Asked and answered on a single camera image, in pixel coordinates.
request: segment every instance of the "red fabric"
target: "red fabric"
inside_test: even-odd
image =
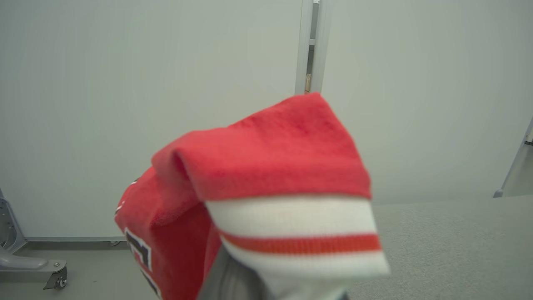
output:
[[[314,236],[312,238],[248,238],[221,232],[233,245],[268,254],[333,254],[380,251],[377,234]]]
[[[152,165],[124,193],[116,222],[166,300],[195,299],[220,247],[201,201],[302,193],[371,198],[351,137],[317,93],[226,128],[190,132]]]

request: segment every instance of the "gray metal stand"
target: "gray metal stand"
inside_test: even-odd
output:
[[[67,284],[67,261],[13,255],[26,243],[13,210],[0,190],[0,272],[51,272],[44,289]]]
[[[276,300],[257,273],[220,247],[196,300]],[[344,294],[339,300],[349,300]]]

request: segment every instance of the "white wall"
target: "white wall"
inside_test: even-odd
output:
[[[492,197],[533,115],[533,2],[338,0],[322,94],[376,203]]]
[[[158,149],[294,94],[300,16],[282,0],[1,1],[0,186],[24,234],[120,236],[119,198]]]

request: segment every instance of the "printed number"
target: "printed number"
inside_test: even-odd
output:
[[[124,233],[126,234],[126,240],[130,245],[131,251],[133,253],[137,253],[144,267],[146,267],[148,270],[150,270],[150,272],[152,272],[152,248],[150,248],[150,246],[146,244],[145,241],[142,240],[142,238],[136,236],[131,231],[129,231],[127,227]],[[146,280],[148,281],[150,287],[154,290],[157,296],[161,298],[161,290],[159,289],[155,281],[142,267],[141,271]]]
[[[137,178],[137,179],[136,179],[134,182],[132,182],[130,185],[136,183],[137,180],[139,180],[139,179]],[[115,210],[115,217],[117,216],[118,211],[122,208],[122,205],[124,205],[124,201],[122,201],[121,203],[118,204],[118,207],[117,207],[117,209]]]

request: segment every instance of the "fabric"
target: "fabric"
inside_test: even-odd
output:
[[[277,296],[304,299],[298,291],[322,282],[335,290],[326,299],[389,271],[370,198],[353,140],[313,93],[170,143],[116,222],[164,299],[194,299],[221,242]]]

